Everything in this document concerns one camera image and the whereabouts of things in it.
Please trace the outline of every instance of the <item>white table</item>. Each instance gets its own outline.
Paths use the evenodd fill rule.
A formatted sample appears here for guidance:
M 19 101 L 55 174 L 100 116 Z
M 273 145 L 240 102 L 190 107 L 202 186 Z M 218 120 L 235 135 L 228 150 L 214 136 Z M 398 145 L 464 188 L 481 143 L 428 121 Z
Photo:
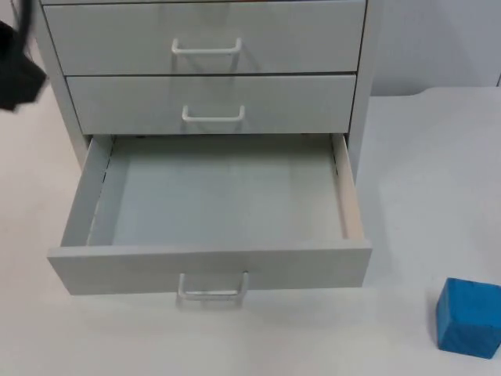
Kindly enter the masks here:
M 0 150 L 0 375 L 501 371 L 499 354 L 441 352 L 433 340 L 447 276 L 501 284 L 501 90 L 372 99 L 358 180 L 374 244 L 365 288 L 252 291 L 241 310 L 67 294 L 45 253 L 79 171 L 53 101 L 48 90 L 0 115 L 12 133 Z

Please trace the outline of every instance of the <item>wooden block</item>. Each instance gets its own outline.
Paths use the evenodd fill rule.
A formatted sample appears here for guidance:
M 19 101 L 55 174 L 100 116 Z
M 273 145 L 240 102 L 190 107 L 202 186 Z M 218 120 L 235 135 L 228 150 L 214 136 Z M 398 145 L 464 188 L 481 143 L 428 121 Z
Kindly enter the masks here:
M 501 287 L 448 278 L 436 317 L 439 349 L 491 359 L 501 344 Z

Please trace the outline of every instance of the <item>open drawer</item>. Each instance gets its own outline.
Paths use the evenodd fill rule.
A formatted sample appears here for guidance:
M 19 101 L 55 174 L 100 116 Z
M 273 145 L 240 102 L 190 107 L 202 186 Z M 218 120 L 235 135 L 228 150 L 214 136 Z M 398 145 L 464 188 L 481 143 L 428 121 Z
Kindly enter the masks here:
M 73 295 L 238 299 L 360 286 L 370 252 L 342 135 L 95 137 L 49 261 Z

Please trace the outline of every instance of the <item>drawer cabinet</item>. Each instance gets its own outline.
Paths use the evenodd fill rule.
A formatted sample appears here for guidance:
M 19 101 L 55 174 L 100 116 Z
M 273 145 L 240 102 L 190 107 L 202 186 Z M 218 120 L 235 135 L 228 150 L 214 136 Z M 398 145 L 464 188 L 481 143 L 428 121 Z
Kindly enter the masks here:
M 365 3 L 49 6 L 63 73 L 354 72 Z
M 89 135 L 344 133 L 355 76 L 70 77 L 68 85 Z
M 72 295 L 362 285 L 355 176 L 382 0 L 35 8 L 83 167 L 49 252 Z

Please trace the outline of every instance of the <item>black object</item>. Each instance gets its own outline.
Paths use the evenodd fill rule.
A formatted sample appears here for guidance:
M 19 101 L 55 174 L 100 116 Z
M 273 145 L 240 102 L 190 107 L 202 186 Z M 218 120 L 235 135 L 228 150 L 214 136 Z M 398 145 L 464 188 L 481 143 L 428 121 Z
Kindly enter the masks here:
M 0 21 L 0 110 L 14 111 L 37 99 L 47 75 L 24 55 L 30 32 L 32 0 L 21 2 L 19 30 Z

